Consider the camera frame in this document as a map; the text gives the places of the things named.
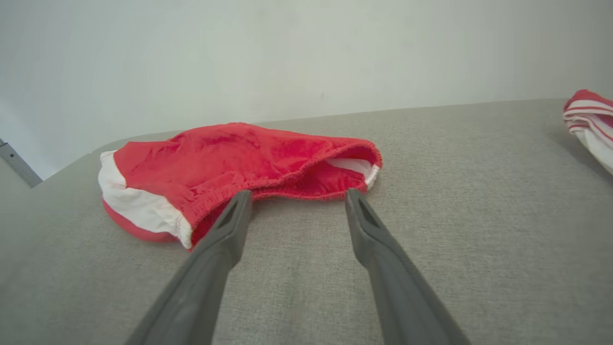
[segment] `striped cloth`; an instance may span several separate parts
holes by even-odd
[[[613,101],[590,90],[579,90],[564,106],[564,122],[613,174]]]

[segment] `gray table surface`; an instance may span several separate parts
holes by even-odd
[[[563,103],[263,125],[377,144],[384,166],[367,199],[474,344],[610,344],[613,177],[567,133]],[[121,344],[189,255],[109,219],[99,152],[2,200],[0,343]],[[383,342],[342,201],[255,205],[214,342]]]

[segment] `white backdrop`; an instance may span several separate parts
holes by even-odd
[[[613,96],[612,15],[610,0],[0,0],[0,138],[47,178],[138,134]]]

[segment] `crumpled red cloth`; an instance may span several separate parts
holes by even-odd
[[[340,199],[365,192],[381,154],[364,139],[312,136],[245,123],[194,128],[159,142],[129,142],[101,155],[104,208],[130,234],[191,248],[229,200]]]

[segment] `red and white cloth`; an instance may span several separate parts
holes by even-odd
[[[564,106],[564,122],[613,174],[613,102],[590,90],[579,90]]]
[[[342,199],[365,192],[381,168],[367,140],[310,136],[245,123],[195,128],[160,142],[104,152],[98,182],[105,210],[147,241],[191,248],[238,191],[253,199]]]

